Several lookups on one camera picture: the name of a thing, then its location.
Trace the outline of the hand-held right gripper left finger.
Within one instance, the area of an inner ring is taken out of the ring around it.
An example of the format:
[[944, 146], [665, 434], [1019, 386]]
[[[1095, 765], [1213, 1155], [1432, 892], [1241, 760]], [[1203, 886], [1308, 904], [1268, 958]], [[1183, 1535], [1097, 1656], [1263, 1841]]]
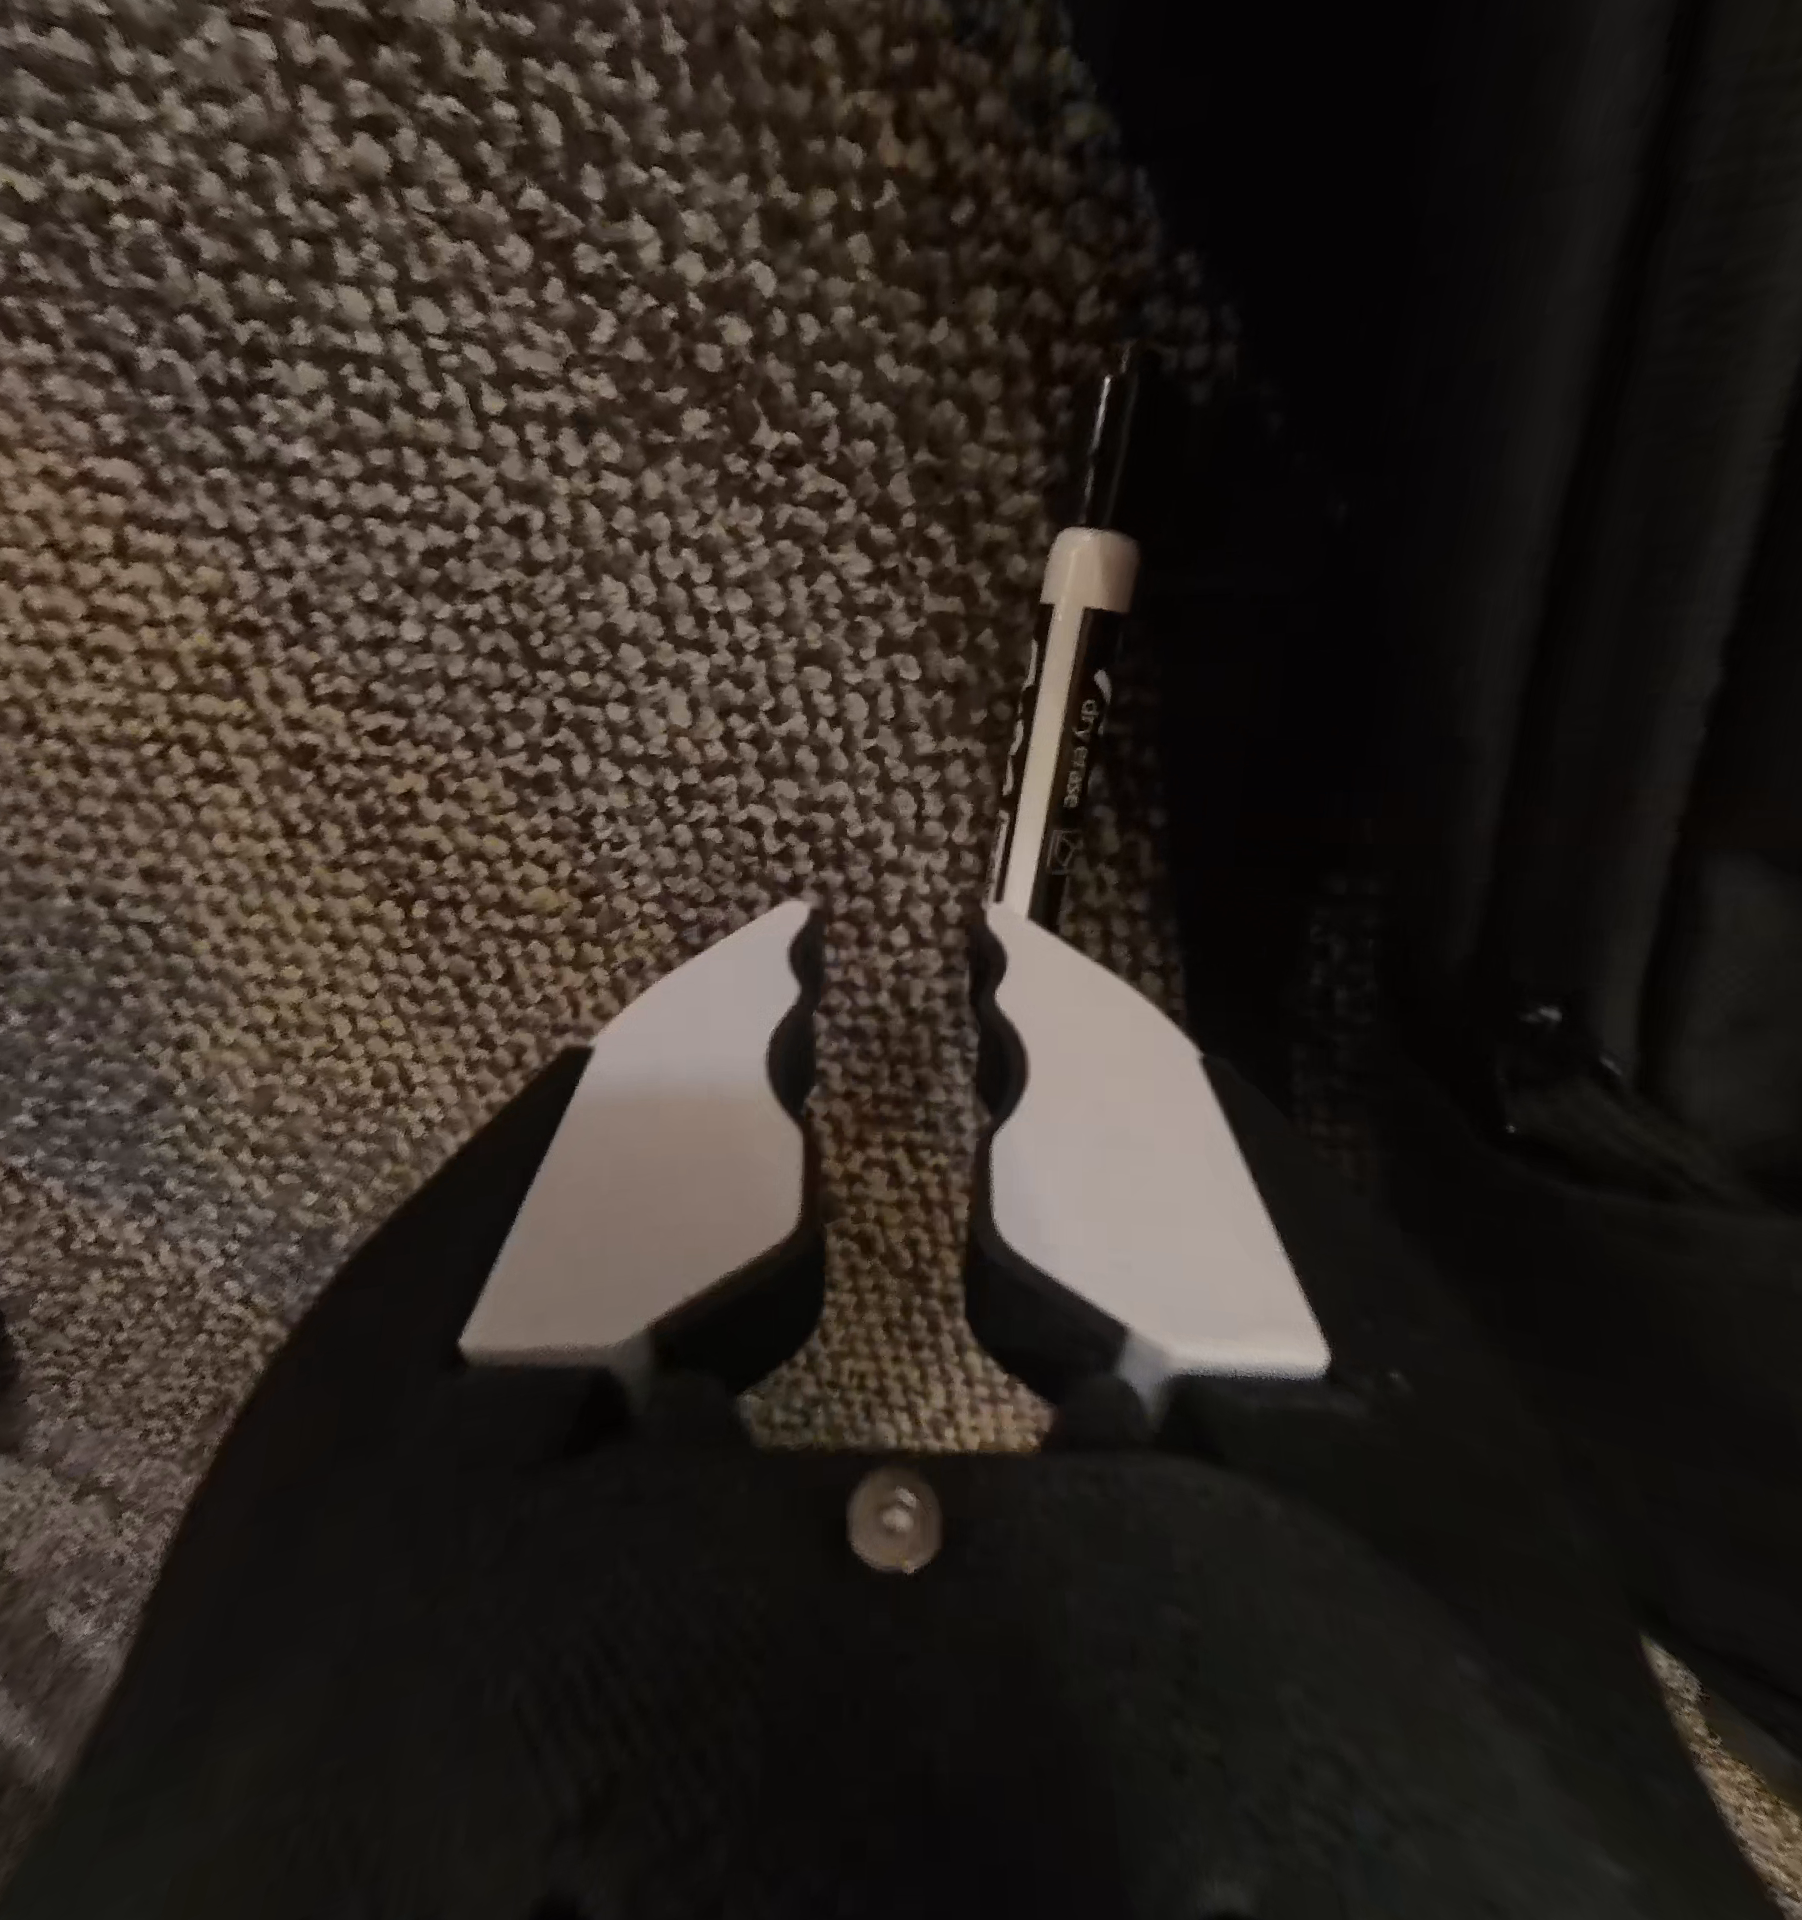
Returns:
[[823, 1302], [822, 916], [784, 901], [601, 1026], [460, 1334], [470, 1365], [768, 1379]]

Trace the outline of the dark cloth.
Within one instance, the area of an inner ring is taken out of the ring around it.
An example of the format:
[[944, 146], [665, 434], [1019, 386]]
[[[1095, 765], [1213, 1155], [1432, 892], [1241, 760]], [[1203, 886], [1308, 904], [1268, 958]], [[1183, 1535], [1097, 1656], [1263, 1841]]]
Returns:
[[1068, 3], [1246, 340], [1135, 457], [1198, 1033], [1359, 1126], [1802, 1763], [1802, 3]]

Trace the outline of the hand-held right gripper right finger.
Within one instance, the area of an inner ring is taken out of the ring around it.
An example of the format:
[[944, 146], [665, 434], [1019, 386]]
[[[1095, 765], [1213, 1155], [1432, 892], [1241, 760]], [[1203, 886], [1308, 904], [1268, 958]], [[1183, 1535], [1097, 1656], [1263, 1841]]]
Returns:
[[1050, 1404], [1093, 1379], [1146, 1410], [1188, 1379], [1327, 1379], [1327, 1334], [1202, 1047], [999, 904], [970, 1003], [969, 1328], [985, 1354]]

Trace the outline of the black dry-erase marker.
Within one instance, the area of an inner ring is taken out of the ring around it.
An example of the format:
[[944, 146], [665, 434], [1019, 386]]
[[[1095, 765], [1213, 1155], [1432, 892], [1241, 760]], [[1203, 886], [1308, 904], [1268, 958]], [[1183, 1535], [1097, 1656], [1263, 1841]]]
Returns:
[[1068, 514], [1050, 543], [1034, 654], [1006, 758], [987, 900], [1058, 931], [1080, 853], [1084, 807], [1113, 706], [1140, 572], [1118, 527], [1144, 351], [1125, 342], [1093, 389]]

